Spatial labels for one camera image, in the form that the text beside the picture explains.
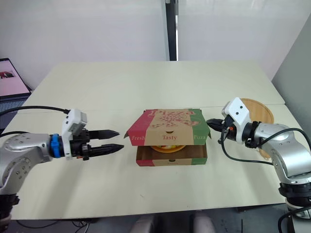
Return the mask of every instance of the black pole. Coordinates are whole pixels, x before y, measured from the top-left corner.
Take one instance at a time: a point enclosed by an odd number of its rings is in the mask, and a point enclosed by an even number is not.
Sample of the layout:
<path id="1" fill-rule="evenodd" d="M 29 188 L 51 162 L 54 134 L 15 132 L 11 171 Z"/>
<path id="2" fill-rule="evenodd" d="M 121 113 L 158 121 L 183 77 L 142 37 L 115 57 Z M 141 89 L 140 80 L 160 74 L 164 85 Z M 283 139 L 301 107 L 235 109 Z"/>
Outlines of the black pole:
<path id="1" fill-rule="evenodd" d="M 167 37 L 169 41 L 170 61 L 177 61 L 176 55 L 176 21 L 175 21 L 175 0 L 165 3 Z"/>

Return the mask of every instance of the wooden pizza board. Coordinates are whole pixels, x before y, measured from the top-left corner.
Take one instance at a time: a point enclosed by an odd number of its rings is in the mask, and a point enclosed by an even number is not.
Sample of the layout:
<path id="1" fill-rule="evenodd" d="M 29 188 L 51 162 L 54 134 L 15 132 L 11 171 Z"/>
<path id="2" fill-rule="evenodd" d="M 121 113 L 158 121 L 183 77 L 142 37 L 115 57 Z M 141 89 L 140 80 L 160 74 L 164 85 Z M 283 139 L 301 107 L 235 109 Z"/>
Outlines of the wooden pizza board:
<path id="1" fill-rule="evenodd" d="M 249 110 L 249 116 L 252 121 L 261 121 L 264 123 L 274 123 L 274 117 L 272 112 L 270 111 L 267 106 L 264 104 L 256 101 L 256 100 L 251 100 L 251 99 L 241 99 L 247 109 Z M 264 152 L 263 150 L 259 149 L 259 153 L 261 156 L 265 159 L 269 159 L 270 156 Z"/>

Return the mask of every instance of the green stripe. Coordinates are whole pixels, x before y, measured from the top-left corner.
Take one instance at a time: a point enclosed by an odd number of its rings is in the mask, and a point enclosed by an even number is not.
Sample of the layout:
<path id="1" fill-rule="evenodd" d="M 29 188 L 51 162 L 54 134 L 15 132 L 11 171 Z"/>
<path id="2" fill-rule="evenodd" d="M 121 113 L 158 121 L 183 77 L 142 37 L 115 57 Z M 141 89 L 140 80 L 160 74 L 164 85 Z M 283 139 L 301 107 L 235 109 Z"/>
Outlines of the green stripe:
<path id="1" fill-rule="evenodd" d="M 200 165 L 200 164 L 206 164 L 207 158 L 196 158 L 192 159 L 191 165 Z"/>
<path id="2" fill-rule="evenodd" d="M 191 121 L 199 121 L 200 122 L 200 124 L 192 127 L 193 144 L 194 145 L 204 145 L 210 129 L 209 129 L 200 109 L 189 109 L 189 111 L 193 111 L 195 113 L 194 115 L 190 115 Z"/>

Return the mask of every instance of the pizza box lid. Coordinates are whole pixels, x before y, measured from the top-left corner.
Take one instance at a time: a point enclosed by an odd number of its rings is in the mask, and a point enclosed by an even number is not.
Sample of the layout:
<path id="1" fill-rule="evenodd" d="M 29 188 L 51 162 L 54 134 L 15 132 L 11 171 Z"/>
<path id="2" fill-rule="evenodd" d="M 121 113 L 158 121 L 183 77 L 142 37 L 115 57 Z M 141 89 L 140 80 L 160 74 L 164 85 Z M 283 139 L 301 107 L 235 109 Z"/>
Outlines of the pizza box lid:
<path id="1" fill-rule="evenodd" d="M 200 109 L 145 110 L 126 132 L 133 146 L 204 145 L 210 129 Z"/>

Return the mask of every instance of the robotic arm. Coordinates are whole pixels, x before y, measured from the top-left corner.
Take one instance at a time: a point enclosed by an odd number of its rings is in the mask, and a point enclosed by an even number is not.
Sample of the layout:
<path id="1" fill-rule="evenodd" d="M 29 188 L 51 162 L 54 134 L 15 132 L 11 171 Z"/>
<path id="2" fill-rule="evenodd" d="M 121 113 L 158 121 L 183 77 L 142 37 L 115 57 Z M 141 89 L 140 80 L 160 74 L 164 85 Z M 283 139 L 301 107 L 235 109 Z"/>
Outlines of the robotic arm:
<path id="1" fill-rule="evenodd" d="M 124 146 L 107 144 L 91 147 L 91 139 L 108 139 L 119 135 L 112 130 L 88 131 L 86 114 L 72 109 L 63 121 L 62 135 L 22 133 L 7 139 L 0 148 L 0 232 L 7 228 L 12 206 L 18 204 L 16 195 L 30 170 L 53 158 L 90 157 L 110 154 Z"/>
<path id="2" fill-rule="evenodd" d="M 249 148 L 260 147 L 272 158 L 280 180 L 279 192 L 286 197 L 290 210 L 311 205 L 311 154 L 296 141 L 294 132 L 287 131 L 266 140 L 286 125 L 251 122 L 249 111 L 239 98 L 230 101 L 222 111 L 224 120 L 210 119 L 207 124 L 222 132 L 219 143 L 228 138 Z M 298 217 L 311 219 L 311 210 L 299 212 Z"/>

